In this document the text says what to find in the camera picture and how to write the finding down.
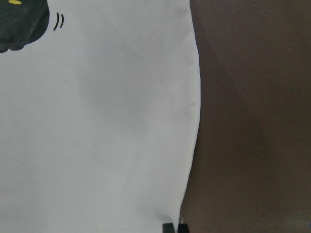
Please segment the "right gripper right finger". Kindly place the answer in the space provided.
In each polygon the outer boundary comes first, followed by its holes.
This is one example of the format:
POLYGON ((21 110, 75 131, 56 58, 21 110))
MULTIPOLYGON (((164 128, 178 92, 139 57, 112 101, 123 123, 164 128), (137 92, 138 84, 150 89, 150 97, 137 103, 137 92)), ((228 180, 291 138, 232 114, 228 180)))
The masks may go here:
POLYGON ((178 233, 189 233, 189 227, 185 223, 180 223, 177 229, 178 233))

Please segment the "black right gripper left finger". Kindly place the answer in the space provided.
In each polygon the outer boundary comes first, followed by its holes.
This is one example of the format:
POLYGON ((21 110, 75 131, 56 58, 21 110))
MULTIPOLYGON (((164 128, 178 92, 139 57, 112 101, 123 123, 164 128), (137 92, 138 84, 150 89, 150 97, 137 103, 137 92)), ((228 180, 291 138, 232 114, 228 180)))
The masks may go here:
POLYGON ((174 225, 172 223, 164 223, 162 225, 163 233, 174 233, 174 225))

